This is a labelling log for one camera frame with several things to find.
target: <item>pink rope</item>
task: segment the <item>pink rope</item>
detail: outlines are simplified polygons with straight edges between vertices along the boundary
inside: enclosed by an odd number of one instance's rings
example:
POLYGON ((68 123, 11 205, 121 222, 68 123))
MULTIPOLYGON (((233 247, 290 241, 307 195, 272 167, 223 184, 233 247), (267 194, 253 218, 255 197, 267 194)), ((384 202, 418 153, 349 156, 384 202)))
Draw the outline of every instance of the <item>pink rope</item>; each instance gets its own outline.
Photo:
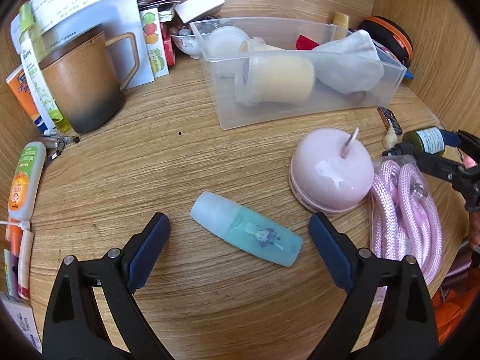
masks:
POLYGON ((422 174, 412 163, 400 166, 387 160, 381 164, 371 188, 370 248, 377 257, 390 260, 412 254, 429 284, 440 268, 443 235, 433 198, 412 194, 412 187, 423 183, 422 174))

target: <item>bottle label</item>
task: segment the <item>bottle label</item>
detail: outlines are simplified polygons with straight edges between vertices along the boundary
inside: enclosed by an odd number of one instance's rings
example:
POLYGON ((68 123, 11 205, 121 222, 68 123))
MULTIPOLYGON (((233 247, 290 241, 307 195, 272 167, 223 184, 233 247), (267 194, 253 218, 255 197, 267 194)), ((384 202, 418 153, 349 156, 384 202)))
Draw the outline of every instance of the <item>bottle label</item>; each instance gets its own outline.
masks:
POLYGON ((436 154, 445 149, 443 136, 438 128, 427 128, 425 130, 417 131, 417 134, 423 143, 423 148, 426 153, 436 154))
POLYGON ((40 101, 52 120, 56 123, 63 120, 63 115, 53 99, 52 94, 43 78, 43 74, 38 66, 37 57, 35 56, 34 48, 31 39, 26 39, 21 44, 22 52, 20 59, 22 60, 25 78, 27 79, 28 87, 32 93, 35 101, 40 101))
POLYGON ((33 164, 37 156, 38 148, 26 147, 20 155, 13 183, 11 185, 8 207, 11 210, 20 210, 25 204, 28 192, 28 184, 32 176, 33 164))

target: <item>white cloth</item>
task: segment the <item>white cloth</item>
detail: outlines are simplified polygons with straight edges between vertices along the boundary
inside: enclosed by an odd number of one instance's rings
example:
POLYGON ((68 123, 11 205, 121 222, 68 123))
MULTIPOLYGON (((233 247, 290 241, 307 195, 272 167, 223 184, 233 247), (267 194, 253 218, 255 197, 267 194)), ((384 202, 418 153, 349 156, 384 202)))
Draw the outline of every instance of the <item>white cloth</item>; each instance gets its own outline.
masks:
POLYGON ((375 45, 365 30, 327 42, 312 51, 325 53, 312 58, 316 78, 345 95, 370 91, 385 73, 375 45))

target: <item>human hand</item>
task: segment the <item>human hand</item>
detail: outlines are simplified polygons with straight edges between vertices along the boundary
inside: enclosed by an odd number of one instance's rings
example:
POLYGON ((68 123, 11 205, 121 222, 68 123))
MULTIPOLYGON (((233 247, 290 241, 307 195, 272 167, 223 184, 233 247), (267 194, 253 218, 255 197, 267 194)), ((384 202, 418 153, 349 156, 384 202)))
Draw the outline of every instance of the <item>human hand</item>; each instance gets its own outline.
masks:
POLYGON ((480 245, 480 212, 471 212, 469 215, 469 244, 473 249, 480 245))

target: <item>green cap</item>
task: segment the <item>green cap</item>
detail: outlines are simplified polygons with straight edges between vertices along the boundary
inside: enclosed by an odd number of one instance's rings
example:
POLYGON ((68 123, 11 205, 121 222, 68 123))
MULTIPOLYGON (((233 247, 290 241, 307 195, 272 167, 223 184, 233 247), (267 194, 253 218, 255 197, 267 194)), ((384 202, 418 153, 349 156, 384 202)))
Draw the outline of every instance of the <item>green cap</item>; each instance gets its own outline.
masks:
POLYGON ((23 31, 34 24, 32 4, 28 1, 20 7, 20 32, 23 33, 23 31))

